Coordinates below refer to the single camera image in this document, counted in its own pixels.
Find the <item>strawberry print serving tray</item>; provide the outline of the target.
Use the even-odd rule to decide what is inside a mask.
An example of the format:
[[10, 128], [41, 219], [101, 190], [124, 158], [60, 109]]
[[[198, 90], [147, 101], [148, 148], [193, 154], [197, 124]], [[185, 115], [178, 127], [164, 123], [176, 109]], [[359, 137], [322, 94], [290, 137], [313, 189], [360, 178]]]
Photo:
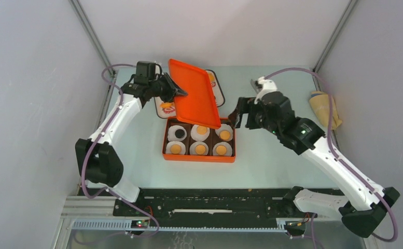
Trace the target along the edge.
[[[212, 91], [214, 94], [216, 106], [218, 108], [220, 108], [221, 106], [223, 106], [225, 104], [226, 99], [225, 99], [223, 91], [220, 87], [219, 81], [213, 70], [205, 70], [205, 71], [207, 72], [207, 74], [210, 73], [210, 74], [215, 75], [216, 81], [215, 82], [210, 81], [210, 83], [211, 83]], [[164, 101], [162, 101], [159, 97], [155, 97], [154, 101], [155, 101], [155, 105], [156, 105], [156, 114], [159, 118], [166, 119], [169, 117], [176, 116], [175, 104], [173, 104], [173, 106], [171, 108], [163, 109], [160, 107], [160, 104], [162, 104]]]

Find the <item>orange box lid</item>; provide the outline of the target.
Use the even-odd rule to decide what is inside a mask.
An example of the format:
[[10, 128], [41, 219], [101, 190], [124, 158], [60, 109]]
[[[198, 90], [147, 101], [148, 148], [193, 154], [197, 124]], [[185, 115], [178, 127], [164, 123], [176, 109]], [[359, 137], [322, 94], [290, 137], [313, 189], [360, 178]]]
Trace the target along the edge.
[[177, 120], [219, 128], [221, 122], [208, 73], [176, 59], [169, 59], [168, 66], [173, 81], [187, 93], [174, 98]]

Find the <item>round tan biscuit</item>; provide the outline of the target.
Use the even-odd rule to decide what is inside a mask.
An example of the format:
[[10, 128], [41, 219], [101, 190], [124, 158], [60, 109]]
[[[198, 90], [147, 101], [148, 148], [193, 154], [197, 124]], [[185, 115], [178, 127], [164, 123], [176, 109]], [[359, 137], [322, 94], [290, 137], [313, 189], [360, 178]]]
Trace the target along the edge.
[[208, 128], [207, 128], [207, 127], [204, 127], [204, 126], [197, 126], [196, 132], [197, 132], [199, 135], [205, 135], [205, 134], [208, 132]]
[[216, 149], [215, 149], [215, 151], [216, 151], [216, 153], [219, 155], [219, 156], [224, 156], [226, 153], [227, 153], [227, 147], [226, 146], [224, 146], [224, 145], [218, 145], [217, 147], [216, 147]]
[[223, 140], [223, 141], [230, 141], [232, 139], [232, 134], [227, 131], [227, 130], [223, 130], [220, 131], [219, 133], [219, 137]]
[[171, 154], [179, 155], [182, 152], [182, 147], [179, 144], [173, 144], [170, 147]]

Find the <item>black sandwich cookie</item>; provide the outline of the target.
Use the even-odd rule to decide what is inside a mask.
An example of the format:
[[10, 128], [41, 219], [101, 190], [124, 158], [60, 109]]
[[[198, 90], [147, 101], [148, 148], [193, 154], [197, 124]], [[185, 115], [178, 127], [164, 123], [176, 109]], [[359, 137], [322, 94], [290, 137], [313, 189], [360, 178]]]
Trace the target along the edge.
[[175, 137], [179, 140], [184, 140], [187, 136], [186, 130], [184, 130], [184, 129], [177, 129], [174, 134], [175, 134]]

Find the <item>orange cookie box with dividers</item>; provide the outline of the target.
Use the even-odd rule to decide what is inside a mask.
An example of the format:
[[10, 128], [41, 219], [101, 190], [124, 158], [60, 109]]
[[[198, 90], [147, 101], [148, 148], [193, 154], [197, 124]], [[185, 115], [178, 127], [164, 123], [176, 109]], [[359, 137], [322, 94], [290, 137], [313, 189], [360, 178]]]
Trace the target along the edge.
[[168, 118], [162, 148], [164, 159], [233, 163], [236, 158], [235, 128], [225, 118], [218, 129]]

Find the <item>swirl tan cookie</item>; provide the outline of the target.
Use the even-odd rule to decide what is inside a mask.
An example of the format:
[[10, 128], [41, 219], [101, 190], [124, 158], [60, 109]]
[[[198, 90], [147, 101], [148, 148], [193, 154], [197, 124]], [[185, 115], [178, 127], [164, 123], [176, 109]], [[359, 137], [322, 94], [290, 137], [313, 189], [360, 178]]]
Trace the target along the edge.
[[204, 155], [207, 152], [207, 148], [205, 145], [203, 144], [198, 144], [195, 149], [194, 149], [195, 153], [197, 155]]

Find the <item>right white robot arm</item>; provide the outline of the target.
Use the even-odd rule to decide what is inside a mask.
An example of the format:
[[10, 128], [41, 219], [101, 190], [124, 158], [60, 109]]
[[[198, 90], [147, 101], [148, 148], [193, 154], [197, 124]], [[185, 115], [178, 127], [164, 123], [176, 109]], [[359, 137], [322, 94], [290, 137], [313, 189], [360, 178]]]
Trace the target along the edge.
[[289, 98], [278, 91], [274, 81], [254, 81], [257, 95], [240, 97], [229, 120], [239, 128], [247, 115], [248, 129], [265, 129], [280, 143], [316, 165], [342, 192], [342, 195], [292, 188], [284, 196], [283, 210], [296, 217], [301, 212], [339, 219], [355, 235], [368, 238], [381, 221], [391, 215], [400, 194], [393, 187], [382, 187], [363, 174], [345, 156], [336, 152], [329, 136], [314, 121], [295, 115]]

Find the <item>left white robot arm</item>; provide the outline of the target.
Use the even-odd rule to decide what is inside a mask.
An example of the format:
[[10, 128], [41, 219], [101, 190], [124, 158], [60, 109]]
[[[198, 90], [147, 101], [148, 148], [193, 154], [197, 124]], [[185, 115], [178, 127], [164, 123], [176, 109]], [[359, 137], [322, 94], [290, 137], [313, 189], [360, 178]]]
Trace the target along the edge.
[[155, 97], [172, 102], [177, 96], [187, 96], [168, 73], [155, 76], [133, 74], [122, 87], [115, 86], [119, 97], [110, 114], [88, 139], [75, 144], [81, 187], [90, 199], [87, 184], [97, 185], [98, 193], [110, 192], [116, 198], [126, 200], [125, 209], [133, 216], [143, 214], [145, 201], [139, 198], [140, 188], [126, 176], [123, 162], [116, 146], [134, 117], [145, 104]]

